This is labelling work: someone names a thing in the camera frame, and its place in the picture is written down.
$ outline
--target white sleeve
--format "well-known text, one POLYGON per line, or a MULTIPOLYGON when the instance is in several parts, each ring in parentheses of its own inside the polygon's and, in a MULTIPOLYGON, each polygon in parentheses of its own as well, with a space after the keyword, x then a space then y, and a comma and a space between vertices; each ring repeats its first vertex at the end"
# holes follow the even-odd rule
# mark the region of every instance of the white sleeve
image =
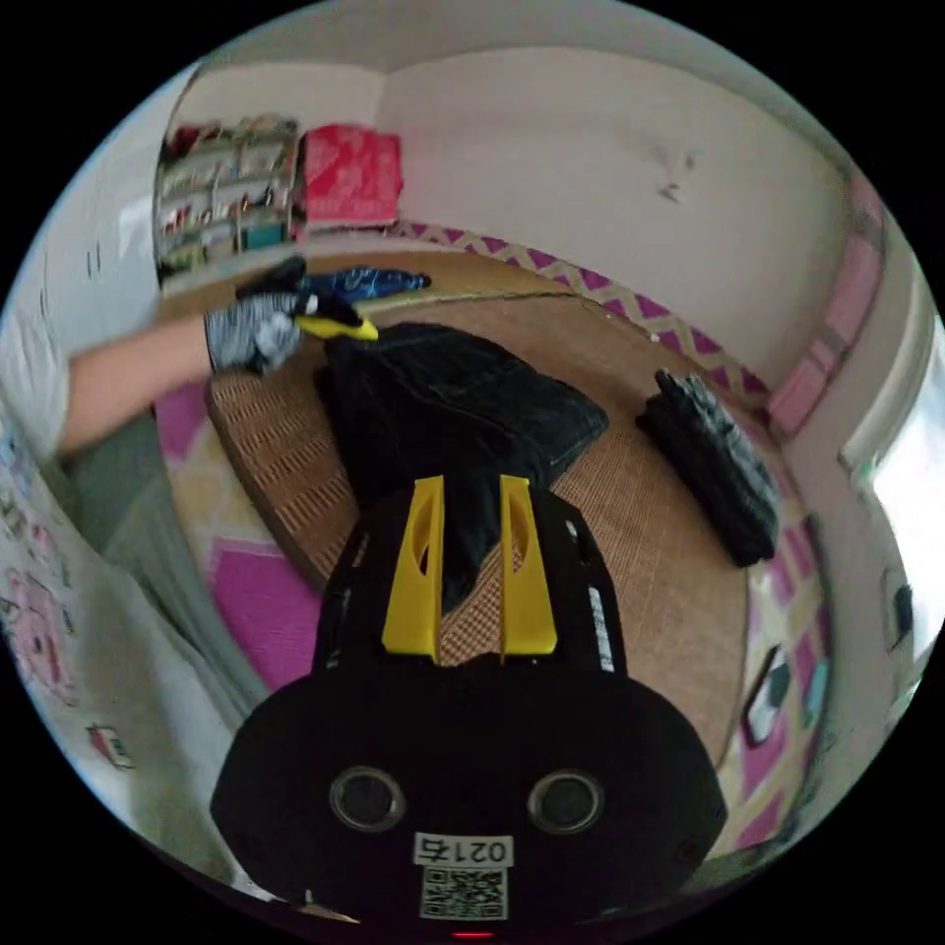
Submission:
POLYGON ((38 465, 56 453, 69 406, 69 361, 43 318, 16 303, 0 321, 0 389, 38 465))

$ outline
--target hand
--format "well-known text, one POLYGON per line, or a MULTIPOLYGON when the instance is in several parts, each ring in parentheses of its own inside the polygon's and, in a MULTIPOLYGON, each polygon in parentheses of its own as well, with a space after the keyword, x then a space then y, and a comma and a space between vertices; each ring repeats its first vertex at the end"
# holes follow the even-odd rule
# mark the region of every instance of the hand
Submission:
POLYGON ((207 351, 215 374, 242 367, 263 374, 282 366, 302 339, 292 320, 311 308, 307 295, 273 292, 252 295, 204 317, 207 351))

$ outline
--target person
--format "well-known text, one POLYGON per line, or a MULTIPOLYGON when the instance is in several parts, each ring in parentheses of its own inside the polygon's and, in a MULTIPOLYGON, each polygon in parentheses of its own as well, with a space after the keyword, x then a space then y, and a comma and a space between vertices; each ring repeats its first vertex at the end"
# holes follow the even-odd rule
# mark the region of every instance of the person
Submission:
POLYGON ((43 315, 0 313, 0 619, 21 678, 116 816, 249 892, 209 803, 268 690, 176 525, 149 407, 221 371, 276 369, 300 343, 300 301, 244 298, 71 357, 43 315))

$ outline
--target number label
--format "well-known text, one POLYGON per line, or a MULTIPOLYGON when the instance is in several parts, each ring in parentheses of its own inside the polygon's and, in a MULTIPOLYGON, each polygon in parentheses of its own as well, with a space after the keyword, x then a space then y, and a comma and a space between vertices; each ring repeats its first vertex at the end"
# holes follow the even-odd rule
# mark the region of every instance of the number label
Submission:
POLYGON ((415 834, 416 866, 450 866, 454 869, 507 869, 514 865, 511 837, 447 837, 415 834))

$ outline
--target ceiling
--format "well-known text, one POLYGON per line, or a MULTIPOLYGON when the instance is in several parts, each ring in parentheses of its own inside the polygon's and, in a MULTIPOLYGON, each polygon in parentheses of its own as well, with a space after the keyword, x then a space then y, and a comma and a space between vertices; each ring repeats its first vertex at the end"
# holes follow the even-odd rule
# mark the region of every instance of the ceiling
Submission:
POLYGON ((841 169, 849 165, 833 136, 762 73, 697 33, 616 0, 330 0, 245 33, 203 69, 317 61, 389 74, 522 46, 587 48, 684 69, 754 102, 841 169))

